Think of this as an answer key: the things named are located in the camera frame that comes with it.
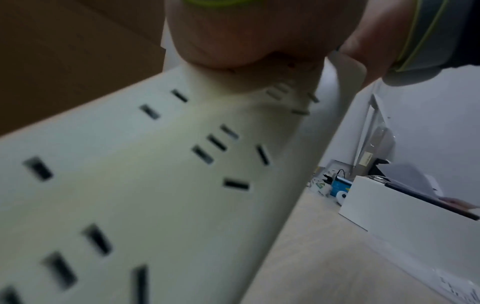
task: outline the table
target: table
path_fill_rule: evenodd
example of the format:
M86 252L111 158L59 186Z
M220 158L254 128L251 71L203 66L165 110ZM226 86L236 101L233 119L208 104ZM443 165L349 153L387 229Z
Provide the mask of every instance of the table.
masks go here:
M339 209L306 190L241 304L450 303L370 249Z

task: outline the blue object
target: blue object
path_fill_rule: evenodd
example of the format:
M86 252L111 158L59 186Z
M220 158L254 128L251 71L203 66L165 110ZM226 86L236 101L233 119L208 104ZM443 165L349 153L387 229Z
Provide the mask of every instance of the blue object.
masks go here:
M350 190L350 187L352 186L352 182L349 180L346 180L344 178L335 177L335 180L331 184L331 192L330 195L333 197L337 196L337 193L339 191L345 191L348 192Z

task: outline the sleeve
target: sleeve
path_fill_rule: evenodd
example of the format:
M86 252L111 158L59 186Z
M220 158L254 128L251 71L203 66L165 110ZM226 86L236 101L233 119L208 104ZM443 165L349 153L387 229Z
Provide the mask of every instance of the sleeve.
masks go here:
M442 69L479 65L479 12L480 0L417 0L407 42L384 82L408 85Z

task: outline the white label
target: white label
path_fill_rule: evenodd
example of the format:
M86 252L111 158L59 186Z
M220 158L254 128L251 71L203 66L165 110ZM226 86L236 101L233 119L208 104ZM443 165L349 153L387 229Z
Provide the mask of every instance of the white label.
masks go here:
M471 281L437 269L440 287L462 300L464 303L479 304L480 288Z
M361 166L366 167L369 164L370 160L372 159L372 156L373 156L373 154L371 154L369 152L364 152L363 156L361 157L361 160L360 160L359 164Z

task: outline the power strip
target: power strip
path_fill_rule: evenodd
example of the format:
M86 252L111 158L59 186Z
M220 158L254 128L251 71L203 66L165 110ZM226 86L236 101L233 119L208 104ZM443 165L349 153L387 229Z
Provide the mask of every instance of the power strip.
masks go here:
M0 139L0 302L238 302L365 68L160 74Z

